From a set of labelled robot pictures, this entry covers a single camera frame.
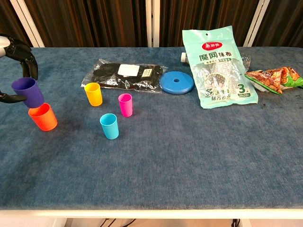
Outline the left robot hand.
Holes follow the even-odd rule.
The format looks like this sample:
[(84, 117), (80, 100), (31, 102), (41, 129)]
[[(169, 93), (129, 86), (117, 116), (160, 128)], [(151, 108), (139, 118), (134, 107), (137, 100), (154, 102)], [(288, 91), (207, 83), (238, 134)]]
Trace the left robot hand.
[(4, 56), (20, 63), (23, 77), (38, 80), (38, 64), (32, 49), (25, 42), (7, 34), (0, 34), (0, 57)]

